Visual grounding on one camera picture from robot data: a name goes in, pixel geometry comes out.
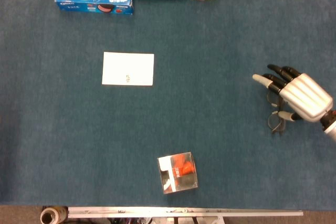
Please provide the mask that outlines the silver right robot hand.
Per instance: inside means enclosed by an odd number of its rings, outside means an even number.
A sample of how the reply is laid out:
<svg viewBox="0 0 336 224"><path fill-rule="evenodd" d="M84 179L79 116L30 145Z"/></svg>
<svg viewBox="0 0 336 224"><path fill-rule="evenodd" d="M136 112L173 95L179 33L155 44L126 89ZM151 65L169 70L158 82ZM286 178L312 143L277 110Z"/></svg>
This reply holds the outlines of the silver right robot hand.
<svg viewBox="0 0 336 224"><path fill-rule="evenodd" d="M317 122L333 107L333 98L309 75L293 67L269 64L273 74L254 74L253 79L279 95L298 116L308 122Z"/></svg>

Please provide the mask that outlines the thin metal eyeglasses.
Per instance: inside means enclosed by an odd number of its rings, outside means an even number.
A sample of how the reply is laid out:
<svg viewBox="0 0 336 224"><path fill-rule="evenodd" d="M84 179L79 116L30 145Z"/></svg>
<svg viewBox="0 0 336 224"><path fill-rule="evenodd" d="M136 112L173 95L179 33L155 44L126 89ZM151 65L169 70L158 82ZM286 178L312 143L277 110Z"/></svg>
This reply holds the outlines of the thin metal eyeglasses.
<svg viewBox="0 0 336 224"><path fill-rule="evenodd" d="M282 135L286 128L286 122L279 116L279 112L283 110L284 101L271 91L268 91L266 99L274 109L267 119L268 127L271 129L272 134L278 133Z"/></svg>

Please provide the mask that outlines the clear box with red contents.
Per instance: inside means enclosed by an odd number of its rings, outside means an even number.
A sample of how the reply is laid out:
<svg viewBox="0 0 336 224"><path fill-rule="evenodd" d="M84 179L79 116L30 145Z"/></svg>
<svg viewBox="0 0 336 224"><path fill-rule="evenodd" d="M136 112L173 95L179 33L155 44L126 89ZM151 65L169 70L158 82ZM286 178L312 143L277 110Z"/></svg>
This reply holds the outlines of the clear box with red contents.
<svg viewBox="0 0 336 224"><path fill-rule="evenodd" d="M157 158L163 194L195 189L198 179L191 152Z"/></svg>

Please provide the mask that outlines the white paper card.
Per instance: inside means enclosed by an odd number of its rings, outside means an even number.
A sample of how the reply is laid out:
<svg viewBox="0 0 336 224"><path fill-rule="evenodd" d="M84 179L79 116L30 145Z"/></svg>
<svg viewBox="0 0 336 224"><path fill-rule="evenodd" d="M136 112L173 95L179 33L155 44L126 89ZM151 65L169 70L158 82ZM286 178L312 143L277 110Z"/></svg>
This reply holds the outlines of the white paper card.
<svg viewBox="0 0 336 224"><path fill-rule="evenodd" d="M154 54L105 52L102 84L115 86L152 86Z"/></svg>

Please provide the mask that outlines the brown tape roll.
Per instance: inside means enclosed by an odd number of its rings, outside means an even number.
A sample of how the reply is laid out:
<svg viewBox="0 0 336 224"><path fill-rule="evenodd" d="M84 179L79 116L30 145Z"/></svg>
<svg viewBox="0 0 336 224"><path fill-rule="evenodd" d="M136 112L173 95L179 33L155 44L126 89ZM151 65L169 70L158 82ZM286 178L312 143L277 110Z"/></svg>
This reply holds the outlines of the brown tape roll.
<svg viewBox="0 0 336 224"><path fill-rule="evenodd" d="M41 224L61 224L68 217L68 209L63 206L45 208L40 214Z"/></svg>

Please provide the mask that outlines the aluminium rail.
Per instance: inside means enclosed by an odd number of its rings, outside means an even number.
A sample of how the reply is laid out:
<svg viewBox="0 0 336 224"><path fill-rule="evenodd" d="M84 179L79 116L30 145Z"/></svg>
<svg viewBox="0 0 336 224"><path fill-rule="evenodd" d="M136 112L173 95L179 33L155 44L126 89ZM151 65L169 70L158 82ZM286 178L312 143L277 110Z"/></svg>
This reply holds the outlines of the aluminium rail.
<svg viewBox="0 0 336 224"><path fill-rule="evenodd" d="M69 207L68 218L135 217L284 217L303 216L301 210L224 209L191 207Z"/></svg>

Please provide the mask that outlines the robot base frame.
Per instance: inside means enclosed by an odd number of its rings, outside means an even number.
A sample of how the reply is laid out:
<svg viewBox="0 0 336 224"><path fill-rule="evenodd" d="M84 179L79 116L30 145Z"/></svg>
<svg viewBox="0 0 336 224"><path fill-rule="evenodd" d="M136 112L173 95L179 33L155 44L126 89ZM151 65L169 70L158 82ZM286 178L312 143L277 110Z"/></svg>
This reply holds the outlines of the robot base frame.
<svg viewBox="0 0 336 224"><path fill-rule="evenodd" d="M108 218L109 224L226 224L223 217Z"/></svg>

